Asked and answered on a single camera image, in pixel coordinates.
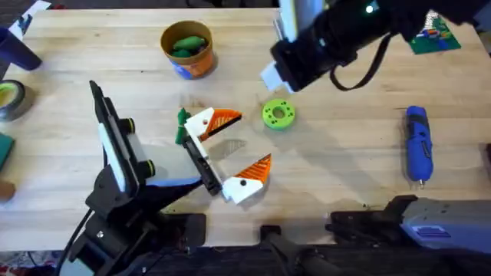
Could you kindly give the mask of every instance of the green roll of tape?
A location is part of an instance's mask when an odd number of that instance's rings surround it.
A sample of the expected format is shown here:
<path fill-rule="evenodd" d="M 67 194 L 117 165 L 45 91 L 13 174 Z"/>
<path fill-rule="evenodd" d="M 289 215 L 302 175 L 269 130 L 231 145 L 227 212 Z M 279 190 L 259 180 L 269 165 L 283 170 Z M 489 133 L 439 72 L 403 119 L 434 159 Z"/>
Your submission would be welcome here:
<path fill-rule="evenodd" d="M 34 93 L 16 80 L 0 81 L 0 121 L 12 121 L 24 114 L 34 101 Z"/>
<path fill-rule="evenodd" d="M 283 130 L 292 125 L 295 119 L 295 108 L 286 100 L 274 99 L 262 108 L 262 120 L 274 130 Z"/>

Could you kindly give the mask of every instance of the wooden tabletop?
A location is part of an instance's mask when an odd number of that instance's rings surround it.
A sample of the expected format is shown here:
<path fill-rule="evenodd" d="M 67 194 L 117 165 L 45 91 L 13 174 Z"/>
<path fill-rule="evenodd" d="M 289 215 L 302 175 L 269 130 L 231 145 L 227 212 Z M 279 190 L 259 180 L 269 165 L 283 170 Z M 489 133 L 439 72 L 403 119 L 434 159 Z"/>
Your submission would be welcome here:
<path fill-rule="evenodd" d="M 341 92 L 327 77 L 301 93 L 269 93 L 259 73 L 275 43 L 272 9 L 44 11 L 25 43 L 44 61 L 33 72 L 11 66 L 37 92 L 27 114 L 0 130 L 16 140 L 0 177 L 16 183 L 0 207 L 0 250 L 61 249 L 87 210 L 84 200 L 102 169 L 88 81 L 111 97 L 121 117 L 133 117 L 143 144 L 172 146 L 180 107 L 240 110 L 242 121 L 204 145 L 228 176 L 272 153 L 267 188 L 244 205 L 212 198 L 204 187 L 166 212 L 204 212 L 206 244 L 252 245 L 259 226 L 280 224 L 297 242 L 329 242 L 325 218 L 336 210 L 383 208 L 395 195 L 491 199 L 483 147 L 491 142 L 491 60 L 472 27 L 450 28 L 462 49 L 413 55 L 393 39 L 366 87 Z M 172 23 L 208 25 L 219 59 L 212 74 L 183 80 L 160 50 Z M 365 74 L 377 43 L 338 71 L 345 84 Z M 295 125 L 272 131 L 261 120 L 264 102 L 288 98 Z M 426 107 L 435 170 L 424 191 L 404 177 L 404 111 Z"/>

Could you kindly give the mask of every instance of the orange and white 3d printed part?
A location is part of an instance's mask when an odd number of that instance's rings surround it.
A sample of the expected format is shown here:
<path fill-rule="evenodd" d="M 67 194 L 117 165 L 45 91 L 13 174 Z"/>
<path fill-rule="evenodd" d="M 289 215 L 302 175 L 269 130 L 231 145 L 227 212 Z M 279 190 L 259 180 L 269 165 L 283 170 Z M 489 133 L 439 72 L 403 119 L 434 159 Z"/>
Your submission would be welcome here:
<path fill-rule="evenodd" d="M 233 123 L 239 121 L 242 114 L 239 111 L 228 109 L 208 108 L 193 117 L 190 117 L 184 127 L 199 150 L 201 156 L 207 161 L 215 177 L 222 183 L 222 194 L 226 200 L 232 200 L 239 204 L 244 199 L 261 190 L 271 169 L 271 154 L 247 167 L 237 175 L 222 181 L 208 160 L 208 153 L 201 142 L 212 135 L 224 130 Z"/>

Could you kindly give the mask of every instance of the orange triangle piece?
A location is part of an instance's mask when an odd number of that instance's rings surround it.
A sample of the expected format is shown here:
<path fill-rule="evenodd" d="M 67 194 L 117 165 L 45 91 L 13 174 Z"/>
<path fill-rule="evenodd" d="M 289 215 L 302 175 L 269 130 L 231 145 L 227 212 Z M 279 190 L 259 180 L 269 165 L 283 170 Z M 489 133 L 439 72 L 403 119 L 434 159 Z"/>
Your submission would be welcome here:
<path fill-rule="evenodd" d="M 271 153 L 267 156 L 262 157 L 258 162 L 247 167 L 243 171 L 239 172 L 236 177 L 242 177 L 247 179 L 260 180 L 263 184 L 269 175 L 269 170 L 271 169 Z"/>
<path fill-rule="evenodd" d="M 218 133 L 220 130 L 228 127 L 242 118 L 242 113 L 229 109 L 215 109 L 211 120 L 208 122 L 206 132 L 199 136 L 201 141 L 208 139 L 210 136 Z"/>

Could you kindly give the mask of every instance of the black metal bracket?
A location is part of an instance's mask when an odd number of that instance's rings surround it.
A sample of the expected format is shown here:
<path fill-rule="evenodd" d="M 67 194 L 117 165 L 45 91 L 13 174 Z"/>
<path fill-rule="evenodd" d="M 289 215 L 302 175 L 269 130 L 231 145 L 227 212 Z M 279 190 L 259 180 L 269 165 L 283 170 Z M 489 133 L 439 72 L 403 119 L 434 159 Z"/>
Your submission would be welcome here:
<path fill-rule="evenodd" d="M 201 156 L 198 148 L 191 139 L 190 136 L 183 138 L 183 147 L 187 150 L 189 157 L 194 163 L 194 166 L 198 169 L 201 175 L 201 182 L 208 189 L 210 195 L 215 196 L 222 190 L 222 185 L 220 181 L 213 174 L 207 161 Z"/>
<path fill-rule="evenodd" d="M 400 224 L 406 207 L 415 195 L 396 196 L 383 211 L 332 212 L 325 229 L 339 245 L 367 247 L 418 246 Z"/>
<path fill-rule="evenodd" d="M 94 214 L 72 245 L 68 260 L 78 258 L 94 275 L 105 276 L 125 270 L 138 256 L 162 247 L 187 250 L 203 245 L 206 239 L 204 214 L 160 213 L 161 209 L 201 186 L 202 181 L 176 187 L 147 186 L 146 178 L 150 176 L 139 167 L 126 137 L 134 133 L 133 121 L 128 120 L 129 125 L 125 125 L 101 88 L 93 81 L 91 88 L 97 119 L 106 128 L 126 190 L 120 191 L 111 165 L 104 164 L 94 183 L 94 191 L 86 200 Z"/>
<path fill-rule="evenodd" d="M 262 246 L 269 247 L 282 266 L 285 275 L 350 275 L 369 276 L 354 269 L 340 269 L 310 245 L 297 245 L 281 235 L 277 225 L 263 225 L 260 231 Z"/>

